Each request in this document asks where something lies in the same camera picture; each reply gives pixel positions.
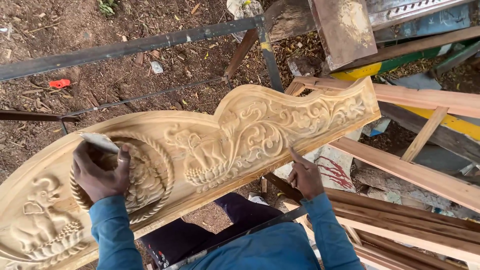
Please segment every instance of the dark trousers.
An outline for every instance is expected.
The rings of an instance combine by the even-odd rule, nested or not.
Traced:
[[[215,200],[233,225],[211,233],[204,228],[176,219],[140,238],[160,269],[217,245],[231,237],[282,214],[273,207],[251,202],[241,195],[230,192]]]

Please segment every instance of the hand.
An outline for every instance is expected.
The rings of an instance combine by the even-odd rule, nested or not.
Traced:
[[[292,187],[300,190],[302,195],[311,200],[325,192],[318,165],[304,159],[292,147],[288,149],[293,158],[293,166],[287,178]]]
[[[94,152],[98,150],[86,141],[81,142],[73,152],[75,181],[85,190],[93,203],[106,197],[123,195],[130,185],[128,145],[123,145],[119,149],[118,167],[114,171],[105,171],[93,163],[90,155]]]

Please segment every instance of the blue sleeve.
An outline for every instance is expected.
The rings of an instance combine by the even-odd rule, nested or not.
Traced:
[[[302,199],[300,202],[312,221],[325,270],[364,270],[345,230],[336,220],[327,194],[324,192],[312,200]]]
[[[133,242],[123,196],[103,198],[90,208],[92,236],[98,243],[97,270],[143,270],[142,257]]]

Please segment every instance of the carved wooden panel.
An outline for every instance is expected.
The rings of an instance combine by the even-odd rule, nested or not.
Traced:
[[[304,154],[379,117],[366,78],[306,97],[244,85],[215,115],[147,111],[82,131],[132,145],[125,205],[140,237],[286,164],[288,146]],[[91,202],[71,176],[81,140],[75,133],[61,138],[0,186],[0,269],[76,269],[97,257]],[[104,155],[101,166],[114,168],[115,157]]]

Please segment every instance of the red paint stain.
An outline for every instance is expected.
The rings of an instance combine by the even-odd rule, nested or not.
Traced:
[[[327,160],[327,161],[330,162],[330,164],[332,164],[331,167],[327,167],[327,166],[324,166],[324,165],[318,165],[319,167],[322,167],[322,168],[324,168],[325,170],[328,171],[328,173],[322,172],[321,173],[322,175],[330,177],[330,180],[339,184],[343,188],[347,188],[347,189],[353,188],[353,184],[350,183],[350,181],[351,181],[350,177],[348,177],[348,175],[343,171],[343,168],[340,165],[338,165],[335,161],[333,161],[333,160],[331,160],[327,157],[320,156],[319,158]]]

